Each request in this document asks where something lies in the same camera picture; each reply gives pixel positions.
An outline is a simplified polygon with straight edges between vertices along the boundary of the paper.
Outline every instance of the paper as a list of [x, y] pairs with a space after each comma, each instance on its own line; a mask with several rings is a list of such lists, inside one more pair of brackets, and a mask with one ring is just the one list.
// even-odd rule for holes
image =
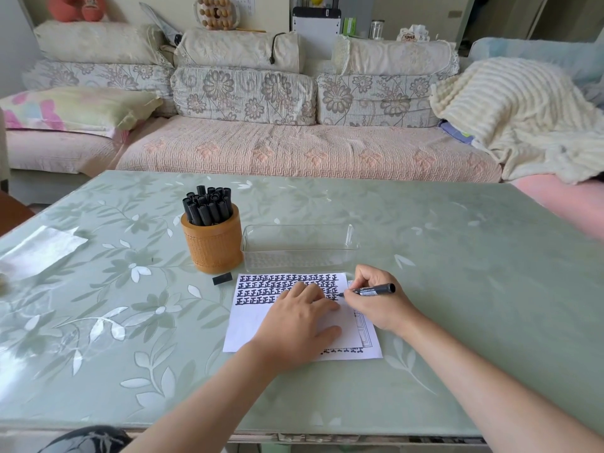
[[317, 283], [327, 298], [337, 301], [341, 308], [321, 318], [317, 330], [340, 326], [342, 335], [332, 347], [324, 350], [318, 361], [381, 358], [382, 350], [373, 324], [337, 297], [348, 284], [346, 274], [239, 274], [233, 296], [231, 315], [223, 351], [232, 353], [252, 339], [276, 298], [297, 281]]
[[63, 232], [41, 226], [0, 257], [0, 274], [4, 274], [8, 281], [23, 280], [40, 274], [88, 241], [74, 236], [76, 229]]
[[237, 2], [242, 15], [254, 15], [256, 12], [255, 0], [231, 0]]

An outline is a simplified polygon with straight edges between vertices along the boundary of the bundle of black markers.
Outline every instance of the bundle of black markers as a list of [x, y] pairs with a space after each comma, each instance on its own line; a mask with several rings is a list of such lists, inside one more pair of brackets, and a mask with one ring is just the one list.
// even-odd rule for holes
[[231, 189], [197, 186], [197, 194], [189, 192], [182, 200], [187, 220], [194, 226], [220, 224], [232, 216]]

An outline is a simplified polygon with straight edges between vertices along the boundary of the red plush toy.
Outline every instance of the red plush toy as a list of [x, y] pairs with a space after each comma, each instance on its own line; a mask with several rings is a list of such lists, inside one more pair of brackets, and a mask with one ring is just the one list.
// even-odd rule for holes
[[105, 0], [48, 0], [48, 10], [59, 22], [98, 22], [105, 15]]

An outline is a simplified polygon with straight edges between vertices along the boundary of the glass tabletop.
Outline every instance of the glass tabletop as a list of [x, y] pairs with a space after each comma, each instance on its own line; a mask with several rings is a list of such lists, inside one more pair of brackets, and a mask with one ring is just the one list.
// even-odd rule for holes
[[[206, 381], [234, 283], [189, 257], [181, 199], [232, 188], [242, 226], [354, 226], [356, 263], [392, 272], [459, 340], [604, 434], [604, 252], [509, 185], [107, 171], [0, 238], [41, 225], [89, 239], [0, 292], [0, 423], [145, 427]], [[234, 278], [245, 268], [233, 271]], [[479, 435], [405, 342], [384, 359], [277, 378], [238, 432]]]

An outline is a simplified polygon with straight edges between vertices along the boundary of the wooden pen holder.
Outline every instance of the wooden pen holder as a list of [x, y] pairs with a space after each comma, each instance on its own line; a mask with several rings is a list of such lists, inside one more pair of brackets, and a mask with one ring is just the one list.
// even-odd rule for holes
[[194, 226], [181, 217], [182, 230], [185, 232], [191, 259], [206, 274], [230, 272], [243, 261], [241, 252], [241, 221], [239, 209], [232, 206], [232, 216], [213, 226]]

